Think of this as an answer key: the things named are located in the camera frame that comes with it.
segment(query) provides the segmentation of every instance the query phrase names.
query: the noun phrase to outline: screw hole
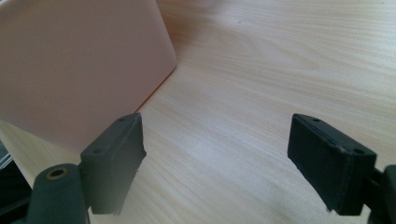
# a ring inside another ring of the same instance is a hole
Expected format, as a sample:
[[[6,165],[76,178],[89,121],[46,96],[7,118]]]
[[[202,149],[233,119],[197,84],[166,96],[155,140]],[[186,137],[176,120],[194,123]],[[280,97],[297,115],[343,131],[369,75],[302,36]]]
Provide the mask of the screw hole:
[[[99,153],[102,153],[103,152],[103,150],[101,149],[101,148],[96,148],[94,151],[93,151],[93,153],[95,153],[95,154],[99,154]]]
[[[355,149],[353,149],[353,151],[355,152],[355,153],[357,153],[357,154],[364,154],[364,151],[363,150],[361,150],[361,149],[358,149],[358,148],[355,148]]]
[[[50,180],[59,179],[66,174],[67,174],[67,169],[65,168],[56,169],[47,174],[47,179]]]

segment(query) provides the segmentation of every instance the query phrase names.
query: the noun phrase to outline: light wood surface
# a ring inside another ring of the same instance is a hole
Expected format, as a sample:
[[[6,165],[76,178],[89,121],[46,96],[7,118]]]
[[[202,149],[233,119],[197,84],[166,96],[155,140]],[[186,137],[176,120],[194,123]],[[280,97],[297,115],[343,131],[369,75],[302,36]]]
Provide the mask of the light wood surface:
[[[140,108],[144,159],[120,216],[92,223],[365,223],[328,213],[287,158],[291,115],[318,117],[396,163],[394,1],[160,3],[177,69]],[[78,163],[4,122],[33,183]]]

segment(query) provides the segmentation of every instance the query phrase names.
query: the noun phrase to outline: black bracket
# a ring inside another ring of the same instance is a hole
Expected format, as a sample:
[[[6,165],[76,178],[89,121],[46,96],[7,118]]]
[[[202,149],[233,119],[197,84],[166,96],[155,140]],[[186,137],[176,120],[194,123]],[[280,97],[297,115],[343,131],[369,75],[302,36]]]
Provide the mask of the black bracket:
[[[90,223],[94,214],[118,214],[142,160],[139,113],[117,119],[82,153],[81,164],[60,164],[35,179],[28,224]]]
[[[294,114],[288,157],[330,211],[358,216],[366,204],[369,223],[396,223],[396,166],[376,170],[368,147],[320,119]]]

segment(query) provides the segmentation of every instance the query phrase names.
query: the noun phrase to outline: pink box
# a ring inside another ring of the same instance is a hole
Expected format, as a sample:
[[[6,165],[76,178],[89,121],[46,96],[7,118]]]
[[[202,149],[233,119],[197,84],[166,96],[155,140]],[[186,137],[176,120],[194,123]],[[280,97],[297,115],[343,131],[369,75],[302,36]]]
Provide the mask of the pink box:
[[[82,151],[176,66],[155,0],[0,2],[0,119]]]

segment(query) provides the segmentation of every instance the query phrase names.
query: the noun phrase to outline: wood grain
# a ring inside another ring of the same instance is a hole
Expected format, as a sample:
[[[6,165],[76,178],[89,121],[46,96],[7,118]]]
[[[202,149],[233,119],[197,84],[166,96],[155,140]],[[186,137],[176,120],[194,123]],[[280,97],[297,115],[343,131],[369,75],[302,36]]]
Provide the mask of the wood grain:
[[[160,3],[176,71],[140,108],[143,161],[120,216],[92,223],[365,223],[339,217],[287,158],[291,115],[396,162],[393,1]],[[0,123],[30,183],[70,155]]]

